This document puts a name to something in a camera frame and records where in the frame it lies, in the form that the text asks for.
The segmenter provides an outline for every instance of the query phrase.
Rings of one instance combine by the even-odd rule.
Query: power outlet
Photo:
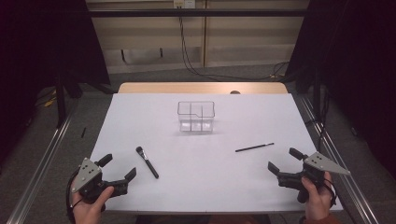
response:
[[[174,8],[184,8],[184,0],[174,0]]]
[[[184,8],[195,8],[195,0],[185,0]]]

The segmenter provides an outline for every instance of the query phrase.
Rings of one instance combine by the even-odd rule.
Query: white paper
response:
[[[177,103],[215,102],[212,133],[182,133]],[[239,148],[275,143],[243,152]],[[156,179],[135,149],[142,147]],[[136,213],[258,213],[303,211],[298,191],[278,186],[268,161],[281,172],[301,172],[289,154],[308,156],[315,146],[290,94],[119,93],[110,108],[91,160],[112,153],[103,179],[137,176],[128,194],[112,198],[107,210]],[[338,203],[334,210],[341,210]]]

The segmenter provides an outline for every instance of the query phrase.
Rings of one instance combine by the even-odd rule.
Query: white tabletop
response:
[[[180,101],[215,102],[213,133],[182,133]],[[242,147],[275,143],[249,151]],[[142,147],[160,178],[135,149]],[[137,176],[128,194],[106,203],[107,210],[138,214],[271,213],[303,211],[298,191],[278,186],[267,170],[271,161],[282,172],[303,164],[289,154],[295,147],[311,155],[315,146],[290,94],[119,93],[110,108],[91,160],[108,153],[113,161],[103,179]],[[341,210],[340,203],[333,210]]]

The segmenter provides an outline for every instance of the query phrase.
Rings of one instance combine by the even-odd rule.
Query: human hand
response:
[[[332,177],[329,172],[324,173],[325,185],[332,187]],[[301,179],[304,187],[308,190],[309,199],[305,203],[305,217],[307,220],[321,220],[330,214],[332,194],[325,187],[317,187],[306,177]]]
[[[96,202],[90,204],[85,203],[79,192],[73,193],[73,213],[77,224],[98,224],[102,216],[102,206],[111,197],[114,191],[114,187],[107,187],[96,200]]]

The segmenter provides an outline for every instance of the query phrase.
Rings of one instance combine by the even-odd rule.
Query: clear plastic container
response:
[[[212,132],[215,103],[211,101],[179,102],[177,107],[182,132]]]

